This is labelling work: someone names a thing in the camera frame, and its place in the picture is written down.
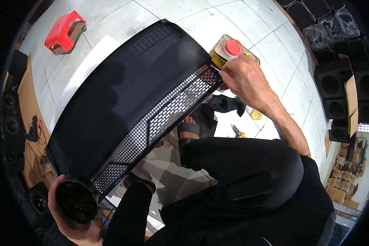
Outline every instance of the wooden panel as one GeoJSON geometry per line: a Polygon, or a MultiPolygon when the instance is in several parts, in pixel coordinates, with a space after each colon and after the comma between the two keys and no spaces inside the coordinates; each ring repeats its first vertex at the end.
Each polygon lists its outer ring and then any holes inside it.
{"type": "Polygon", "coordinates": [[[358,96],[356,92],[354,75],[351,76],[351,78],[346,83],[344,83],[344,89],[346,91],[347,98],[347,112],[350,116],[358,109],[358,96]]]}
{"type": "Polygon", "coordinates": [[[27,68],[18,89],[19,106],[22,114],[23,123],[26,131],[29,131],[33,116],[37,116],[38,123],[42,130],[38,129],[40,139],[38,142],[30,142],[26,140],[25,147],[25,170],[23,175],[29,188],[38,184],[40,181],[49,189],[54,180],[54,175],[49,172],[46,173],[44,169],[45,163],[42,156],[45,156],[44,148],[49,141],[50,134],[46,127],[40,108],[37,103],[37,98],[34,92],[33,77],[31,74],[31,56],[27,59],[27,68]]]}
{"type": "Polygon", "coordinates": [[[349,135],[352,137],[358,130],[358,109],[350,116],[349,120],[349,135]]]}

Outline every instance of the sandal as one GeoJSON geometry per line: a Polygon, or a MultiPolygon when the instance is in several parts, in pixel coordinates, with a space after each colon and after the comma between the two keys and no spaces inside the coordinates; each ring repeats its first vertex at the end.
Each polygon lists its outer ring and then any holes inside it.
{"type": "MultiPolygon", "coordinates": [[[[178,125],[177,131],[178,131],[178,136],[179,137],[180,137],[179,133],[181,131],[187,131],[187,132],[199,134],[199,125],[192,124],[192,123],[187,123],[187,122],[182,122],[178,125]]],[[[183,139],[179,139],[179,141],[178,141],[179,151],[182,152],[183,146],[187,145],[188,143],[190,143],[194,140],[196,140],[196,139],[193,139],[191,137],[186,137],[186,138],[183,138],[183,139]]]]}
{"type": "Polygon", "coordinates": [[[126,188],[126,190],[128,190],[128,188],[130,188],[131,185],[133,185],[134,183],[140,182],[140,181],[147,184],[147,185],[150,185],[150,187],[152,187],[152,189],[153,189],[153,194],[155,193],[156,185],[153,182],[151,182],[149,180],[144,180],[143,178],[140,178],[140,177],[136,176],[132,172],[129,172],[128,176],[123,181],[123,186],[124,186],[124,188],[126,188]]]}

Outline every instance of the white tile floor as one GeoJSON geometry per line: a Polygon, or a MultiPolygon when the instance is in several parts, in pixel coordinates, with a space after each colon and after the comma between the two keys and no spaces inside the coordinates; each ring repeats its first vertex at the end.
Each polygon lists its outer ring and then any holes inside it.
{"type": "MultiPolygon", "coordinates": [[[[207,51],[223,34],[228,34],[258,56],[271,88],[302,127],[319,167],[320,179],[326,181],[333,158],[331,154],[328,158],[325,156],[327,127],[312,76],[314,63],[295,28],[271,0],[107,0],[103,4],[98,0],[55,0],[31,28],[20,48],[21,52],[32,55],[34,89],[45,123],[49,125],[74,71],[105,35],[122,44],[160,18],[178,24],[207,51]],[[87,21],[88,30],[71,54],[55,56],[43,43],[53,23],[72,10],[87,21]]],[[[232,117],[237,116],[220,116],[221,119],[232,117]]],[[[253,121],[245,112],[236,120],[248,137],[278,138],[273,122],[266,117],[253,121]]],[[[219,127],[224,124],[229,122],[221,120],[219,127]]],[[[338,144],[333,144],[331,153],[336,148],[338,144]]],[[[194,172],[180,167],[176,132],[164,140],[162,147],[153,150],[134,172],[157,185],[147,226],[152,232],[164,226],[158,213],[163,204],[216,181],[204,170],[194,172]]],[[[109,196],[118,204],[123,193],[123,188],[118,187],[109,196]]]]}

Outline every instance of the foot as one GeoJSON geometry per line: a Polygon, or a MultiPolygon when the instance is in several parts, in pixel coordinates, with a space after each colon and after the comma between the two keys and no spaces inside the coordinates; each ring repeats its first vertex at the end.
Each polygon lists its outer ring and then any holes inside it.
{"type": "MultiPolygon", "coordinates": [[[[190,117],[190,116],[187,116],[183,120],[183,122],[197,125],[196,121],[193,120],[193,117],[190,117]]],[[[179,139],[184,139],[184,138],[187,138],[187,137],[192,138],[192,139],[199,139],[199,136],[196,133],[192,133],[192,132],[188,132],[188,131],[181,131],[181,132],[179,132],[179,139]]]]}

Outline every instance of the cardboard sheet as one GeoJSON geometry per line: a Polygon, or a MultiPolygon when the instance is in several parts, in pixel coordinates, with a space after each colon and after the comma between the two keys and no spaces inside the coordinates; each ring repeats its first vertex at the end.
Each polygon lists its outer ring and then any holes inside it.
{"type": "Polygon", "coordinates": [[[35,115],[38,119],[37,125],[42,128],[42,131],[38,130],[40,135],[40,140],[38,142],[30,142],[26,140],[24,152],[25,170],[23,171],[23,175],[29,188],[33,187],[40,181],[43,181],[45,186],[49,188],[54,180],[54,175],[51,172],[46,174],[44,165],[41,165],[40,163],[41,156],[45,155],[44,148],[49,141],[50,134],[42,118],[34,92],[33,77],[31,73],[31,56],[27,59],[27,68],[19,85],[18,96],[20,111],[26,131],[29,131],[32,118],[35,115]]]}

